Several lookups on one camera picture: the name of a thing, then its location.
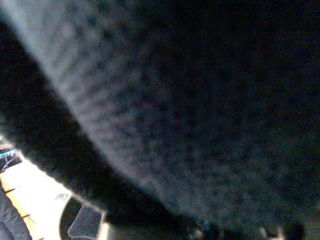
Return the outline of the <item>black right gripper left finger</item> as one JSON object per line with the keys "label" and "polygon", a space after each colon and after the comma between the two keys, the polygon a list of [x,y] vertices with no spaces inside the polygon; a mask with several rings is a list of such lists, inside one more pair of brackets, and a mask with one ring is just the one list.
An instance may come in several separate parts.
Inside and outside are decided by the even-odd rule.
{"label": "black right gripper left finger", "polygon": [[83,204],[68,229],[71,238],[97,239],[102,214],[92,207]]}

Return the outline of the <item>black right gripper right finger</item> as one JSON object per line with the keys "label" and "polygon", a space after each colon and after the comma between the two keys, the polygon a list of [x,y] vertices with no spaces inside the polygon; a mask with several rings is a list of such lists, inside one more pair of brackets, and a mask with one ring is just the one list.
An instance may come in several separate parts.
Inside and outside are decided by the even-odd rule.
{"label": "black right gripper right finger", "polygon": [[306,237],[305,228],[301,223],[294,223],[287,231],[288,240],[304,240]]}

